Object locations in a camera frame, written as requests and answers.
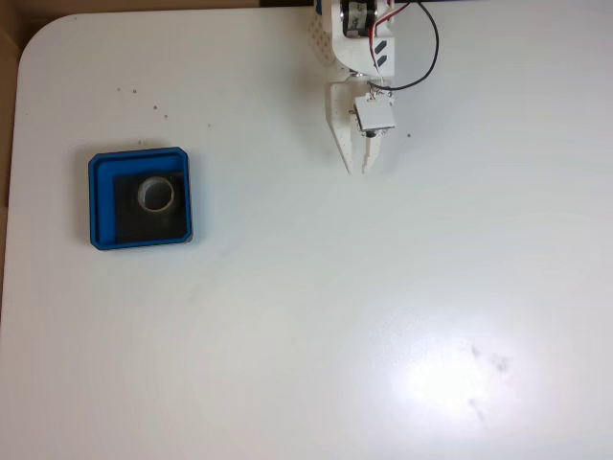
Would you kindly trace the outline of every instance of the dark speck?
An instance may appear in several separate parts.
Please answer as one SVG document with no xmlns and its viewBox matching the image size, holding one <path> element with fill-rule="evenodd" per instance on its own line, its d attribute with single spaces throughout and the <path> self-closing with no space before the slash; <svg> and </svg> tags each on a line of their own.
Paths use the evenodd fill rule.
<svg viewBox="0 0 613 460">
<path fill-rule="evenodd" d="M 489 357 L 489 364 L 491 364 L 498 372 L 507 372 L 511 366 L 511 360 L 506 356 L 493 354 Z"/>
</svg>

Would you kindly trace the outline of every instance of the blue tray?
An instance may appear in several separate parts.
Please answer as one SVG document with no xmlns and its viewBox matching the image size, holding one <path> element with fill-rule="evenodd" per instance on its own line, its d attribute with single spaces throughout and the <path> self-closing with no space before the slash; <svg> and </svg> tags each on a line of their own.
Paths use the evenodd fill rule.
<svg viewBox="0 0 613 460">
<path fill-rule="evenodd" d="M 115 179 L 147 173 L 182 173 L 187 233 L 181 238 L 117 243 Z M 192 205 L 188 155 L 178 147 L 99 153 L 89 162 L 89 225 L 92 244 L 100 250 L 188 242 L 192 239 Z"/>
</svg>

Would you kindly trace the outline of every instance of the white table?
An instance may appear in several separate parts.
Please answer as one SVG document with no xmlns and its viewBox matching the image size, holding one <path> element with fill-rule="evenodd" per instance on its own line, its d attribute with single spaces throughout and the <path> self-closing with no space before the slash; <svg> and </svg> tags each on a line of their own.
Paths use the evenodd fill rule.
<svg viewBox="0 0 613 460">
<path fill-rule="evenodd" d="M 613 6 L 429 8 L 440 63 L 397 94 L 367 177 L 329 133 L 311 9 L 79 15 L 34 38 L 0 458 L 613 455 Z M 413 6 L 397 36 L 409 81 L 433 34 Z M 169 146 L 190 155 L 193 242 L 94 249 L 87 161 Z"/>
</svg>

